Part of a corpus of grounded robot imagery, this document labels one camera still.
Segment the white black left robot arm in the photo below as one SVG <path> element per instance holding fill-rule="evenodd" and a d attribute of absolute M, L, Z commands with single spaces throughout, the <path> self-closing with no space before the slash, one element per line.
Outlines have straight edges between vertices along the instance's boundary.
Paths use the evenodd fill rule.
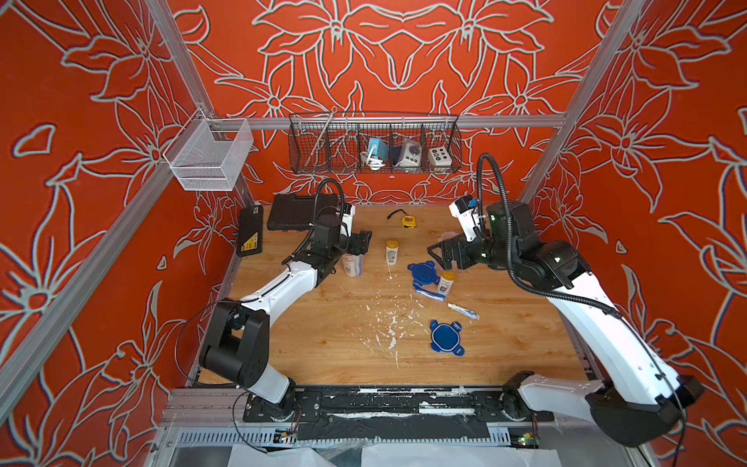
<path fill-rule="evenodd" d="M 270 330 L 284 311 L 333 273 L 342 256 L 368 252 L 373 233 L 355 233 L 354 216 L 352 205 L 344 213 L 320 215 L 281 274 L 253 294 L 216 305 L 198 355 L 200 367 L 259 397 L 278 416 L 288 416 L 295 383 L 270 364 Z"/>

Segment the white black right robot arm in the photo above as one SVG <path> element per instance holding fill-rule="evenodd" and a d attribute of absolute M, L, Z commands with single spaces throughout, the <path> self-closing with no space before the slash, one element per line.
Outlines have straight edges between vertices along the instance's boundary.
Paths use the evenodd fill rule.
<path fill-rule="evenodd" d="M 509 200 L 482 207 L 466 196 L 449 212 L 462 232 L 429 246 L 431 257 L 444 270 L 478 264 L 505 270 L 515 285 L 559 311 L 606 372 L 594 381 L 519 372 L 502 386 L 500 407 L 507 418 L 564 414 L 594 423 L 629 448 L 686 423 L 688 408 L 704 393 L 701 382 L 679 374 L 649 347 L 573 245 L 541 241 L 527 204 Z"/>

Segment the blue container lid front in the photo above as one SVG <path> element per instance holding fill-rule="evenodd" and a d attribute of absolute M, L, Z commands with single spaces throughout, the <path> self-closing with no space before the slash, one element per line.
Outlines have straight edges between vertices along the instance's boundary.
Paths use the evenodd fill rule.
<path fill-rule="evenodd" d="M 457 357 L 465 355 L 461 344 L 462 325 L 458 321 L 441 323 L 432 320 L 429 323 L 431 350 L 440 353 L 450 353 Z"/>

